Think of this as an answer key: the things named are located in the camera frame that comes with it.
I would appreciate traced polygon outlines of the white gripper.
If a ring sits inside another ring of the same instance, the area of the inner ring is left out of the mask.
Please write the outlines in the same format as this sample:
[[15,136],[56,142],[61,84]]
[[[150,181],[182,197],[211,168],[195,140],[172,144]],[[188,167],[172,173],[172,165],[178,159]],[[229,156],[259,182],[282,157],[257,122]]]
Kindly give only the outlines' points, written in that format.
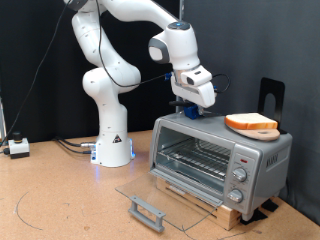
[[204,108],[208,108],[215,103],[215,92],[211,82],[196,87],[181,86],[172,78],[171,87],[176,96],[197,104],[199,115],[204,114]]

